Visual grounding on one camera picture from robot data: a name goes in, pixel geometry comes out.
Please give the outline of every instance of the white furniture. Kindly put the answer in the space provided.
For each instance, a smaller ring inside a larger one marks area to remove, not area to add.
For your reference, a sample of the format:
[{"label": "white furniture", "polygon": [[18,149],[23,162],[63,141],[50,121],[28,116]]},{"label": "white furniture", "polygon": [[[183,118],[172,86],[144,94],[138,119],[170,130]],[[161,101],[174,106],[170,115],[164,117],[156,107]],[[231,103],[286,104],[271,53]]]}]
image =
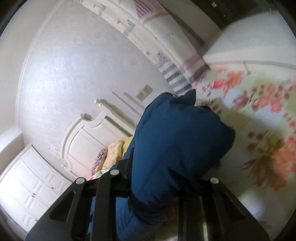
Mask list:
[{"label": "white furniture", "polygon": [[70,184],[29,145],[0,176],[0,205],[29,232]]},{"label": "white furniture", "polygon": [[101,149],[134,135],[135,127],[104,101],[96,101],[98,117],[89,121],[81,114],[70,126],[62,143],[63,167],[72,176],[90,177],[91,168]]}]

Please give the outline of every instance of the blue jacket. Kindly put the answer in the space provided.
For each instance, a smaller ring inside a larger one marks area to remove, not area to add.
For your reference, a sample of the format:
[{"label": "blue jacket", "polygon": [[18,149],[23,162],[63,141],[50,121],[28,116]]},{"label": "blue jacket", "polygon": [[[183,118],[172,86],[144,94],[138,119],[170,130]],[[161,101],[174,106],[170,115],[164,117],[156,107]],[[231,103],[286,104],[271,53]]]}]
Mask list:
[{"label": "blue jacket", "polygon": [[134,147],[129,199],[116,200],[121,241],[140,240],[156,227],[178,191],[194,191],[231,148],[235,132],[208,107],[195,107],[196,91],[158,96],[145,110],[124,158]]}]

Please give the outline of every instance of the white wooden headboard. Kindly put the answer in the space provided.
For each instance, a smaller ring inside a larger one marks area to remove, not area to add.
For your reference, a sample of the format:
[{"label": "white wooden headboard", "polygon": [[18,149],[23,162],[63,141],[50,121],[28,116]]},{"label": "white wooden headboard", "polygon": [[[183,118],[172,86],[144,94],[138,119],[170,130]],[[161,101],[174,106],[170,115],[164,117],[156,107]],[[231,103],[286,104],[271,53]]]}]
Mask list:
[{"label": "white wooden headboard", "polygon": [[72,176],[89,177],[101,149],[134,135],[135,127],[117,114],[106,102],[97,101],[98,117],[89,121],[81,114],[67,131],[61,148],[63,166]]}]

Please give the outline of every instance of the yellow pillow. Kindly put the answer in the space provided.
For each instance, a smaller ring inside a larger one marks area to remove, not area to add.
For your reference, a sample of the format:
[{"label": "yellow pillow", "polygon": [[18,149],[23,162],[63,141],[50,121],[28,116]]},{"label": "yellow pillow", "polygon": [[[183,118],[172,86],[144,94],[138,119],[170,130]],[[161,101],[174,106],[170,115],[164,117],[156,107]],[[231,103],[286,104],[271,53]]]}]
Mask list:
[{"label": "yellow pillow", "polygon": [[107,157],[102,169],[110,168],[121,159],[123,141],[113,142],[108,146]]},{"label": "yellow pillow", "polygon": [[131,140],[133,139],[133,136],[129,137],[128,139],[126,139],[125,143],[122,146],[122,157],[124,156],[124,154],[126,153],[129,144],[131,143]]}]

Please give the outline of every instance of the floral bedspread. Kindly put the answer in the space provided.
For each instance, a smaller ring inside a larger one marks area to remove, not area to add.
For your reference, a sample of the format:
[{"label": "floral bedspread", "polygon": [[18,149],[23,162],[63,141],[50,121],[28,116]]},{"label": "floral bedspread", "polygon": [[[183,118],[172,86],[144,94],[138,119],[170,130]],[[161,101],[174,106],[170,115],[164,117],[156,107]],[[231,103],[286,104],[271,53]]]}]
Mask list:
[{"label": "floral bedspread", "polygon": [[[208,105],[236,131],[218,177],[273,240],[296,207],[296,70],[254,64],[212,65],[197,90],[196,105]],[[151,240],[176,240],[177,220]]]}]

